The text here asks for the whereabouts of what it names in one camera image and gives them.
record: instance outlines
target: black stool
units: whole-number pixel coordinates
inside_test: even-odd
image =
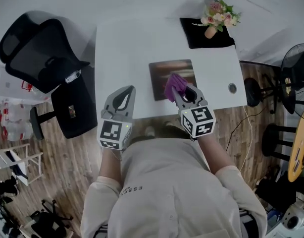
[[[281,160],[289,161],[290,156],[275,152],[277,145],[293,146],[292,142],[279,139],[280,131],[296,133],[296,128],[277,126],[273,123],[269,124],[262,137],[262,153],[264,156],[273,156]]]

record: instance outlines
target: flower vase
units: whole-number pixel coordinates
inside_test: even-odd
[[[213,26],[209,26],[205,31],[205,36],[208,39],[211,39],[216,34],[216,28]]]

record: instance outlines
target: white table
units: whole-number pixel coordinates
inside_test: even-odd
[[[95,82],[97,114],[109,94],[134,85],[133,118],[177,114],[175,103],[155,101],[149,63],[190,59],[198,88],[213,109],[246,105],[240,64],[234,46],[190,49],[179,18],[128,18],[97,27]],[[229,92],[229,84],[237,92]]]

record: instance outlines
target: floor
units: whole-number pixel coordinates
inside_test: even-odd
[[[253,77],[262,87],[266,87],[262,74],[273,75],[271,67],[241,63],[244,78]],[[272,122],[283,124],[283,107],[279,106],[275,115],[270,114],[272,100],[264,101],[255,108],[245,107],[248,115],[263,112],[258,116],[250,117],[253,128],[253,142],[248,157],[244,163],[241,173],[250,187],[265,175],[267,167],[276,165],[278,161],[273,158],[264,157],[261,153],[261,139],[266,126]],[[40,114],[51,111],[49,104],[38,106]],[[230,134],[237,124],[246,117],[243,107],[216,110],[217,123],[215,135],[221,145],[226,147]],[[142,135],[146,126],[162,124],[166,120],[172,121],[179,126],[178,116],[168,116],[153,119],[140,119],[135,121],[134,136]],[[25,223],[25,217],[36,210],[40,210],[41,200],[52,201],[55,199],[59,208],[66,217],[73,216],[71,228],[76,234],[80,234],[79,226],[83,212],[85,194],[91,182],[97,177],[101,163],[101,151],[96,141],[96,129],[84,135],[65,139],[62,135],[56,119],[45,122],[42,126],[45,140],[37,141],[30,139],[30,153],[43,151],[43,170],[45,177],[30,186],[19,185],[20,195],[13,198],[13,202],[7,205],[7,209],[18,219],[19,223]],[[228,148],[228,154],[233,158],[236,166],[240,168],[245,160],[251,142],[251,130],[248,120],[241,123],[233,133]],[[1,138],[0,148],[9,145],[18,145],[21,142],[9,143]],[[30,166],[29,171],[37,173],[35,167]],[[10,177],[11,170],[0,170],[0,180]]]

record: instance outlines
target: beige shirt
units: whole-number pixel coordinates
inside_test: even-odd
[[[265,236],[266,212],[239,170],[228,166],[213,175],[197,142],[142,141],[122,157],[123,188],[98,177],[87,192],[82,238],[101,237],[94,235],[107,224],[109,238],[242,237],[239,208]]]

